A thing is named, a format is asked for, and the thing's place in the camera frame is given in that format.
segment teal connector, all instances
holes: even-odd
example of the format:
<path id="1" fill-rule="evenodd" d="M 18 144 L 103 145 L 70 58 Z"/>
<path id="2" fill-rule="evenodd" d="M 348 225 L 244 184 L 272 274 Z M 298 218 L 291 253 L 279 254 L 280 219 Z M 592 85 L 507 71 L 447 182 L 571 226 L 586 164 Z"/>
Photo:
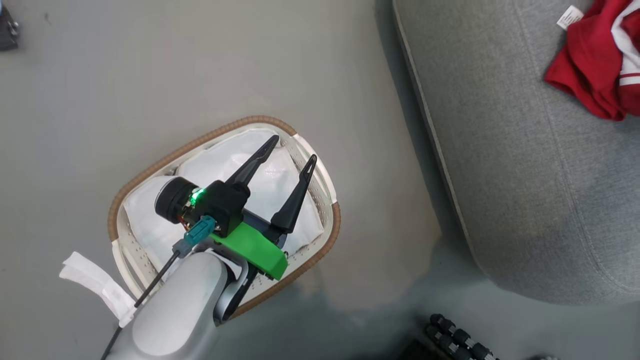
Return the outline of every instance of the teal connector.
<path id="1" fill-rule="evenodd" d="M 179 258 L 184 259 L 194 246 L 206 239 L 216 228 L 216 221 L 209 215 L 203 216 L 189 231 L 184 233 L 184 237 L 173 244 L 173 251 L 179 252 Z"/>
<path id="2" fill-rule="evenodd" d="M 208 238 L 215 228 L 216 221 L 209 215 L 205 215 L 188 232 L 184 233 L 184 239 L 194 247 Z"/>

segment white cloth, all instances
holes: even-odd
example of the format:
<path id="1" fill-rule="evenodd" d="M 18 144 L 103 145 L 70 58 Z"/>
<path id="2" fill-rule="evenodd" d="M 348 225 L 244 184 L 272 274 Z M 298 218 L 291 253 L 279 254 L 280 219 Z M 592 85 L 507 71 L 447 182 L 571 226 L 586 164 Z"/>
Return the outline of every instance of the white cloth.
<path id="1" fill-rule="evenodd" d="M 101 267 L 75 251 L 62 263 L 65 265 L 60 272 L 62 279 L 96 293 L 119 320 L 128 317 L 135 301 Z"/>
<path id="2" fill-rule="evenodd" d="M 185 161 L 178 167 L 177 175 L 200 187 L 206 187 L 218 179 L 226 180 L 274 134 L 267 129 L 253 129 L 235 135 Z M 173 178 L 159 176 L 149 179 L 124 203 L 131 231 L 157 269 L 169 260 L 172 245 L 184 235 L 181 225 L 171 224 L 154 210 L 157 194 Z M 298 169 L 291 156 L 286 149 L 276 148 L 249 183 L 251 196 L 245 207 L 269 220 L 284 204 L 297 183 Z M 307 194 L 295 230 L 288 235 L 282 250 L 294 254 L 322 232 L 316 205 Z"/>
<path id="3" fill-rule="evenodd" d="M 629 34 L 621 27 L 622 20 L 632 12 L 640 9 L 640 0 L 633 0 L 613 22 L 611 34 L 616 46 L 622 52 L 622 69 L 620 76 L 635 74 L 620 79 L 620 86 L 640 83 L 640 52 L 634 46 Z"/>

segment white tag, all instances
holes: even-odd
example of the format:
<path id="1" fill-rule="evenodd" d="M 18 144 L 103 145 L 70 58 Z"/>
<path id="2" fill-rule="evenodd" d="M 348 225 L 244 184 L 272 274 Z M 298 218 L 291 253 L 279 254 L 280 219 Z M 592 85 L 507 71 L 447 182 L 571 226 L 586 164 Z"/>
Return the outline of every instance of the white tag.
<path id="1" fill-rule="evenodd" d="M 580 21 L 583 17 L 584 14 L 582 13 L 582 11 L 580 11 L 574 5 L 571 5 L 569 6 L 569 9 L 567 9 L 564 14 L 562 14 L 562 17 L 556 24 L 566 30 L 569 25 L 573 24 L 574 22 Z"/>

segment gray couch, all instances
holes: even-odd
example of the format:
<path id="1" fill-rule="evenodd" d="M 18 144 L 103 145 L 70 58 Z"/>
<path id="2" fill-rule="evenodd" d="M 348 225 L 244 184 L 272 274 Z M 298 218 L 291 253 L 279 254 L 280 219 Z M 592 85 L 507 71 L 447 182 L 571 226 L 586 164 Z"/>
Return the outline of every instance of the gray couch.
<path id="1" fill-rule="evenodd" d="M 424 118 L 477 264 L 557 304 L 640 299 L 640 119 L 542 82 L 593 0 L 396 0 Z"/>

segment perforated basket wall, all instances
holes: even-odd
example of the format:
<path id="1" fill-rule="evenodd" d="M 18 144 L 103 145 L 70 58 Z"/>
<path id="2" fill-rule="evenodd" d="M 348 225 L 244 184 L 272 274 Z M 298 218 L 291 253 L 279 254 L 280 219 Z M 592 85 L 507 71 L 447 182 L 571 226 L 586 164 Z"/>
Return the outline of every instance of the perforated basket wall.
<path id="1" fill-rule="evenodd" d="M 267 116 L 246 117 L 211 131 L 177 149 L 120 189 L 109 210 L 109 237 L 113 246 L 113 257 L 118 269 L 134 296 L 139 297 L 142 294 L 156 276 L 158 269 L 151 264 L 146 252 L 131 232 L 127 212 L 124 208 L 124 202 L 127 197 L 155 176 L 174 175 L 180 164 L 218 142 L 249 129 L 259 128 L 270 129 L 280 135 L 281 145 L 289 151 L 291 159 L 298 167 L 298 170 L 304 167 L 311 154 L 317 154 L 307 141 L 285 122 Z M 258 275 L 244 296 L 241 306 L 236 311 L 236 316 L 246 312 L 292 283 L 293 280 L 317 263 L 335 243 L 340 230 L 340 206 L 336 200 L 331 178 L 319 155 L 314 178 L 309 185 L 309 192 L 320 215 L 324 228 L 323 233 L 311 244 L 303 247 L 295 254 L 289 255 L 287 258 L 289 267 L 280 281 L 269 280 L 263 275 Z"/>

